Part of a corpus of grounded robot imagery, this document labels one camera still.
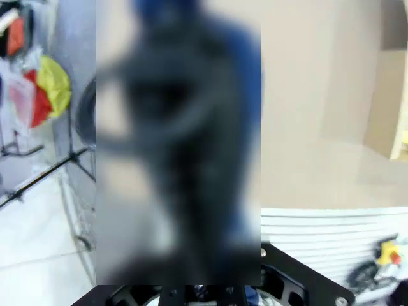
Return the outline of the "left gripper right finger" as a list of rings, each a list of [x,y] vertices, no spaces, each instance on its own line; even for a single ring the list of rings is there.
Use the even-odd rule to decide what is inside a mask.
[[[261,290],[281,305],[308,305],[308,294],[301,284],[268,266],[261,269]]]

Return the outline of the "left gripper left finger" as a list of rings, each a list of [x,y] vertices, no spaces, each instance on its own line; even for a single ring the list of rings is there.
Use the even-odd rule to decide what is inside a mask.
[[[127,285],[116,290],[105,302],[108,306],[159,305],[161,286]]]

